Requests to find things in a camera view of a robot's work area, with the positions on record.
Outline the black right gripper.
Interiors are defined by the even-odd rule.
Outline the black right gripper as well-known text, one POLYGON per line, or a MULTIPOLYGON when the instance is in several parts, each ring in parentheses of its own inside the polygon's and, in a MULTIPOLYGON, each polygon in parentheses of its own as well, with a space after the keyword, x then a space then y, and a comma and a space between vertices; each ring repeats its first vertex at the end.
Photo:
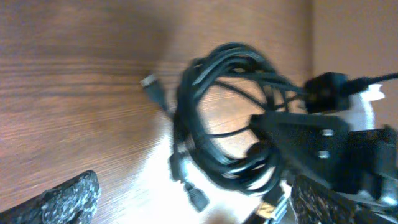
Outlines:
POLYGON ((394 128, 350 131, 337 116, 275 111, 251 116, 249 127, 296 169, 314 174, 316 182, 300 175, 292 185, 290 202, 298 223, 392 222, 355 202, 397 205, 394 128))

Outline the black speckled left gripper finger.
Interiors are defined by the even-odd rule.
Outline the black speckled left gripper finger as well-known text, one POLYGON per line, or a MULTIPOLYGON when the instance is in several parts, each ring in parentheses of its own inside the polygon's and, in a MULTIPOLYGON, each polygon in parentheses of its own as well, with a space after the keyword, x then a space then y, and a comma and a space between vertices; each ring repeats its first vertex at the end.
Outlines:
POLYGON ((101 195, 97 175, 87 170, 15 207, 1 212, 1 223, 90 223, 101 195))

